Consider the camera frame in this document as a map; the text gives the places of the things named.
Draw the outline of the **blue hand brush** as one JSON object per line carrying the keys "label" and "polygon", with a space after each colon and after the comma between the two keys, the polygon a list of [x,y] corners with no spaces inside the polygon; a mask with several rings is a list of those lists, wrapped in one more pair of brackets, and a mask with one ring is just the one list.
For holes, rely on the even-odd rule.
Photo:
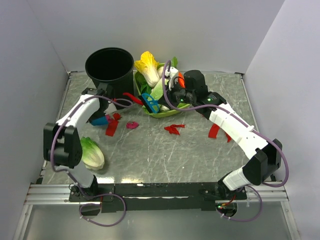
{"label": "blue hand brush", "polygon": [[157,114],[160,111],[160,105],[150,94],[142,93],[138,96],[149,113]]}

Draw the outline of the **wide red paper strip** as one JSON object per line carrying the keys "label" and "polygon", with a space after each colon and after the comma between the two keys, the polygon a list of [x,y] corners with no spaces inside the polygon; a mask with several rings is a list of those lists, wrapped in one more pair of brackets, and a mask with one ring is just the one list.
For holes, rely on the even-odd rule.
{"label": "wide red paper strip", "polygon": [[220,130],[220,127],[219,127],[217,124],[214,123],[214,124],[212,125],[212,127],[210,128],[210,130],[209,130],[208,137],[209,137],[209,138],[216,139],[219,130]]}

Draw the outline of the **pink paper scrap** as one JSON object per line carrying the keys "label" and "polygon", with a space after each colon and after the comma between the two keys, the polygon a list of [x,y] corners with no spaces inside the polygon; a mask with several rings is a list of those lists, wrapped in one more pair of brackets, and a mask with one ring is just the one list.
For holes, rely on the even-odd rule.
{"label": "pink paper scrap", "polygon": [[109,124],[112,121],[112,118],[109,115],[106,115],[106,121]]}
{"label": "pink paper scrap", "polygon": [[127,129],[136,129],[138,126],[139,126],[139,124],[137,122],[135,122],[135,121],[126,123],[126,128]]}

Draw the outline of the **blue dustpan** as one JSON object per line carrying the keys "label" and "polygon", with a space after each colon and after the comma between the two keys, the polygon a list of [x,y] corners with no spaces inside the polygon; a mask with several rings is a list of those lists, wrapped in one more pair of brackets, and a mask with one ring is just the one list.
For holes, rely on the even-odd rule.
{"label": "blue dustpan", "polygon": [[100,117],[94,120],[90,121],[90,124],[93,126],[104,126],[104,125],[108,125],[109,121],[108,119],[104,116],[104,117]]}

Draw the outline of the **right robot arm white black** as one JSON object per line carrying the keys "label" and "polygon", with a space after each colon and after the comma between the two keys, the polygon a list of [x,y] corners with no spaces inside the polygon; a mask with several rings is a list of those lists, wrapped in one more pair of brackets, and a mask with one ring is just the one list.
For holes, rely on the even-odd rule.
{"label": "right robot arm white black", "polygon": [[189,70],[179,83],[178,71],[164,67],[162,72],[163,97],[160,101],[177,110],[178,104],[190,104],[193,110],[223,130],[243,150],[248,162],[223,176],[213,194],[230,199],[237,190],[246,185],[259,186],[287,160],[282,144],[270,140],[245,122],[231,105],[217,92],[209,91],[204,75],[199,70]]}

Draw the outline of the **small red paper scrap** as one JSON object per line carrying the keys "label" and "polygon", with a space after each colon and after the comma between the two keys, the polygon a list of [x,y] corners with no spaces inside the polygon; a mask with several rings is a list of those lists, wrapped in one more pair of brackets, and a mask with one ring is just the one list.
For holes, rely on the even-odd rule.
{"label": "small red paper scrap", "polygon": [[119,121],[122,118],[122,116],[117,112],[114,113],[112,116],[115,121]]}

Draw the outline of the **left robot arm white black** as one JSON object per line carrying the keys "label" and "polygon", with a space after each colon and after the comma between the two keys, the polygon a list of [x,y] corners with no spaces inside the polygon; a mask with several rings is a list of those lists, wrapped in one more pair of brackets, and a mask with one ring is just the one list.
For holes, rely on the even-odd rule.
{"label": "left robot arm white black", "polygon": [[96,176],[87,170],[81,158],[83,149],[79,131],[90,123],[107,125],[106,110],[116,111],[110,100],[114,90],[106,83],[86,88],[75,106],[56,123],[47,123],[43,129],[43,157],[55,173],[66,173],[87,201],[99,195]]}

